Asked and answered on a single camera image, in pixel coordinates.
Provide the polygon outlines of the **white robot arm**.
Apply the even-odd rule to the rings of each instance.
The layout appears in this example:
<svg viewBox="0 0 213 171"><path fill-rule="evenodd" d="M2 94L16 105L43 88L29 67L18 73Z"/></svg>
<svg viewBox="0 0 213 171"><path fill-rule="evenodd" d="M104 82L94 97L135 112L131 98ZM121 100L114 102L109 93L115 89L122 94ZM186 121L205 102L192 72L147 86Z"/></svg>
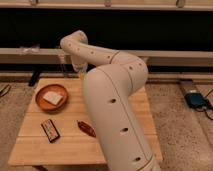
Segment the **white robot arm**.
<svg viewBox="0 0 213 171"><path fill-rule="evenodd" d="M79 30L60 41L73 68L94 69L84 76L84 103L110 171L161 171L128 97L148 78L146 63L130 53L93 46Z"/></svg>

